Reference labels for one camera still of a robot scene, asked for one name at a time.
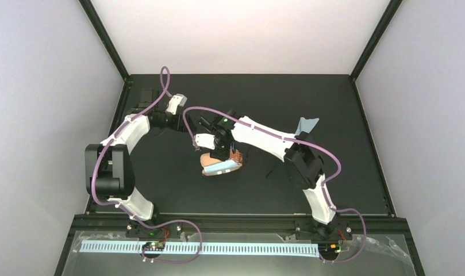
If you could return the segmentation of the brown plaid glasses case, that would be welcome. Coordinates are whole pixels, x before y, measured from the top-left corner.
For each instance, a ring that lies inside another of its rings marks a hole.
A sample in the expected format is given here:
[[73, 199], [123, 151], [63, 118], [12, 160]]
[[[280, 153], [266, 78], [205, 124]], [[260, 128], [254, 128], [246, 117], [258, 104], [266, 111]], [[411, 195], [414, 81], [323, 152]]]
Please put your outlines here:
[[200, 164], [202, 166], [202, 174], [204, 176], [214, 176], [231, 173], [238, 170], [243, 165], [243, 154], [239, 151], [230, 152], [230, 158], [225, 161], [212, 158], [210, 153], [200, 156]]

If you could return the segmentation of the brown translucent sunglasses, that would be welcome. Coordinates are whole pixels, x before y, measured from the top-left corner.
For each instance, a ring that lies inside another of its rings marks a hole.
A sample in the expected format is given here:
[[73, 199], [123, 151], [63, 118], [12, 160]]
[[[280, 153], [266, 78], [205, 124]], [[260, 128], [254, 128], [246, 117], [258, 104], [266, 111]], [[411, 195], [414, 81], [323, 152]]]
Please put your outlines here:
[[230, 150], [229, 158], [239, 166], [243, 165], [243, 154], [238, 149]]

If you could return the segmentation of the light blue cleaning cloth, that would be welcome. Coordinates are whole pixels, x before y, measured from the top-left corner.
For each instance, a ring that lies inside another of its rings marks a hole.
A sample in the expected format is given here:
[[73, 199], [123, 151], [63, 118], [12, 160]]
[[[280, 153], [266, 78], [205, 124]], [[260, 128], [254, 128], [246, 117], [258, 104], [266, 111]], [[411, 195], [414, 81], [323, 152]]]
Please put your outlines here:
[[241, 166], [236, 164], [233, 160], [220, 161], [203, 168], [203, 175], [220, 175], [230, 173], [239, 169]]

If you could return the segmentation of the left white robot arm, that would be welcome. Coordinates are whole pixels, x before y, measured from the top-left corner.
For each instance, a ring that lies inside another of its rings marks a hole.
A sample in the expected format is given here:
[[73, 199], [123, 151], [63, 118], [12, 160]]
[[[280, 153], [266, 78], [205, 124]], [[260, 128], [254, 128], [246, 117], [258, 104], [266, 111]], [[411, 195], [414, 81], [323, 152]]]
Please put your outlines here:
[[121, 208], [135, 221], [156, 221], [157, 207], [136, 188], [130, 155], [153, 128], [187, 132], [178, 109], [187, 97], [152, 90], [150, 100], [128, 110], [122, 124], [108, 138], [90, 144], [84, 152], [86, 190], [100, 205]]

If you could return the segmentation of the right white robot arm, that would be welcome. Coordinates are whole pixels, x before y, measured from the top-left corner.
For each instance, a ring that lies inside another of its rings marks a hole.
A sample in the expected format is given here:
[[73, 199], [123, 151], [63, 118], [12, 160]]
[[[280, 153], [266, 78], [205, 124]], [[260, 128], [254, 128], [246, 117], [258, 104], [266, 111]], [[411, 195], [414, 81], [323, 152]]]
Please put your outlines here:
[[239, 116], [230, 111], [226, 116], [217, 116], [212, 122], [201, 118], [199, 123], [206, 133], [194, 134], [194, 145], [207, 148], [200, 163], [205, 176], [221, 175], [236, 171], [243, 166], [243, 154], [236, 143], [245, 143], [278, 158], [287, 171], [288, 180], [299, 187], [311, 208], [317, 236], [325, 241], [339, 233], [335, 222], [336, 207], [329, 191], [322, 182], [326, 176], [323, 159], [306, 145], [317, 119], [300, 118], [297, 130], [286, 133], [259, 124], [248, 116]]

